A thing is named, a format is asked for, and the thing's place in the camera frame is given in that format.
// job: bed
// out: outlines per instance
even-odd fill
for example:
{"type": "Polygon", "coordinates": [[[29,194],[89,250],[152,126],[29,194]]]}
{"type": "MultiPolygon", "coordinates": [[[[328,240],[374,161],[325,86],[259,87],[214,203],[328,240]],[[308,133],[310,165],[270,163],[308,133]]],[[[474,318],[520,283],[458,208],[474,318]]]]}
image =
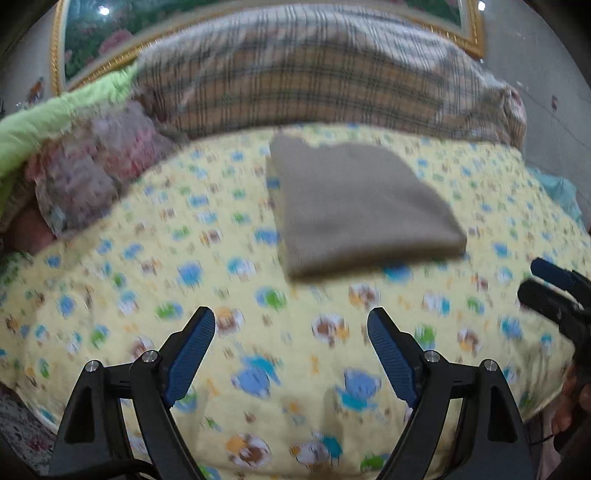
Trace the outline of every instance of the bed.
{"type": "MultiPolygon", "coordinates": [[[[364,327],[383,306],[424,349],[466,364],[496,359],[525,419],[548,404],[572,346],[519,308],[517,287],[537,256],[589,275],[589,238],[519,151],[357,124],[282,130],[311,145],[396,152],[450,203],[468,234],[465,257],[289,283],[269,202],[281,186],[265,172],[277,128],[206,138],[144,174],[108,217],[20,265],[0,306],[0,381],[55,432],[88,360],[129,362],[206,305],[216,336],[173,407],[202,470],[374,478],[409,415],[364,327]]],[[[134,452],[145,456],[131,405],[124,410],[134,452]]],[[[431,475],[458,413],[452,403],[431,475]]]]}

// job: framed painting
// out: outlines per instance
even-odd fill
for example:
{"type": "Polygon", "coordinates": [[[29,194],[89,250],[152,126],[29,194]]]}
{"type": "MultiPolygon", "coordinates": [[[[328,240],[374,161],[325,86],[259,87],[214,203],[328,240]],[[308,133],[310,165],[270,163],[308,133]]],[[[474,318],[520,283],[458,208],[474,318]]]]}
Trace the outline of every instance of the framed painting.
{"type": "MultiPolygon", "coordinates": [[[[285,0],[60,0],[51,39],[55,94],[73,90],[131,63],[159,38],[242,9],[285,0]]],[[[478,0],[343,0],[400,15],[484,55],[478,0]]]]}

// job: cartoon print bed sheet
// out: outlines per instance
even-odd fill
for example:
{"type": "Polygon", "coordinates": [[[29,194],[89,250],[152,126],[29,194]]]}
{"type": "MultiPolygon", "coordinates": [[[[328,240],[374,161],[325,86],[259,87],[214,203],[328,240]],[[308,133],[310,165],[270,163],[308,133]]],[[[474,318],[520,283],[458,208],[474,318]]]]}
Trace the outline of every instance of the cartoon print bed sheet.
{"type": "MultiPolygon", "coordinates": [[[[0,380],[56,430],[86,361],[133,361],[206,305],[216,336],[173,407],[206,476],[374,478],[409,414],[367,337],[369,310],[383,306],[424,349],[467,364],[496,359],[525,417],[545,406],[572,348],[520,311],[517,287],[536,256],[589,275],[589,238],[518,151],[357,125],[285,131],[313,145],[392,149],[450,202],[469,234],[464,259],[289,284],[269,200],[281,186],[265,174],[274,130],[199,141],[145,174],[108,218],[10,270],[0,380]]],[[[124,410],[144,455],[129,402],[124,410]]],[[[441,472],[458,413],[454,401],[431,473],[441,472]]]]}

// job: blue rubber pad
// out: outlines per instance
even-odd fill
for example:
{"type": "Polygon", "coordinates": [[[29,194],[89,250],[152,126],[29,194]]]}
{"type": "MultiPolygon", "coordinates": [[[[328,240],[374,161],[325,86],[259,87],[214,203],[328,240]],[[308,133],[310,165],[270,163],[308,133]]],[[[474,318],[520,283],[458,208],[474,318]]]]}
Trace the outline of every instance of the blue rubber pad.
{"type": "Polygon", "coordinates": [[[540,277],[562,290],[566,291],[574,285],[573,276],[569,271],[563,270],[543,258],[536,258],[530,268],[532,275],[540,277]]]}
{"type": "Polygon", "coordinates": [[[373,312],[368,316],[368,336],[394,393],[410,408],[415,408],[419,396],[414,389],[414,372],[379,317],[373,312]]]}
{"type": "Polygon", "coordinates": [[[216,330],[213,312],[208,309],[189,339],[181,348],[168,372],[168,387],[163,395],[164,404],[170,408],[174,402],[183,398],[197,373],[197,369],[212,342],[216,330]]]}

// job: silver bolt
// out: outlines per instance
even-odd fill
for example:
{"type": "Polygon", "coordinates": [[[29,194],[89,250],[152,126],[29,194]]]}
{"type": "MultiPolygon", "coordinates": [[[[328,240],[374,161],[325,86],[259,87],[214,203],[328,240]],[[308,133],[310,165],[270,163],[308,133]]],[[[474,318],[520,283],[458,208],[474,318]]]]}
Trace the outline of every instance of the silver bolt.
{"type": "Polygon", "coordinates": [[[441,355],[439,355],[439,353],[437,353],[435,350],[427,350],[425,352],[425,360],[427,362],[436,364],[439,360],[441,360],[441,355]]]}
{"type": "Polygon", "coordinates": [[[99,368],[99,366],[100,362],[98,360],[91,360],[84,366],[84,370],[86,370],[87,372],[93,372],[97,368],[99,368]]]}
{"type": "Polygon", "coordinates": [[[158,358],[158,352],[156,350],[148,350],[142,354],[142,360],[147,364],[154,362],[158,358]]]}
{"type": "Polygon", "coordinates": [[[499,368],[499,365],[494,360],[484,360],[484,368],[486,368],[489,372],[496,372],[496,369],[499,368]]]}

